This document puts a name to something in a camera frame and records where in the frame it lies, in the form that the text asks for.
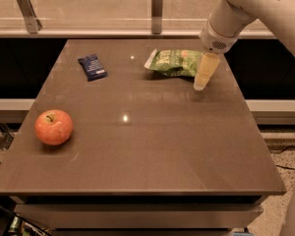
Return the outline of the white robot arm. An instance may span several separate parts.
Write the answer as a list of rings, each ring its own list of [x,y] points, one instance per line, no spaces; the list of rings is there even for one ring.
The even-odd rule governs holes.
[[[194,89],[207,86],[219,64],[218,56],[234,45],[241,31],[261,21],[295,57],[295,0],[219,0],[200,34],[205,54]]]

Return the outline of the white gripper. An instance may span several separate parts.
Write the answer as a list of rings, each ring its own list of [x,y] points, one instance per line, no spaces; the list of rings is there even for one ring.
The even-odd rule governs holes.
[[[206,24],[200,33],[200,39],[204,49],[208,52],[202,56],[199,62],[197,73],[194,78],[195,90],[203,90],[207,86],[207,83],[220,62],[217,54],[228,52],[237,41],[236,37],[222,36],[212,27],[212,15],[209,15]]]

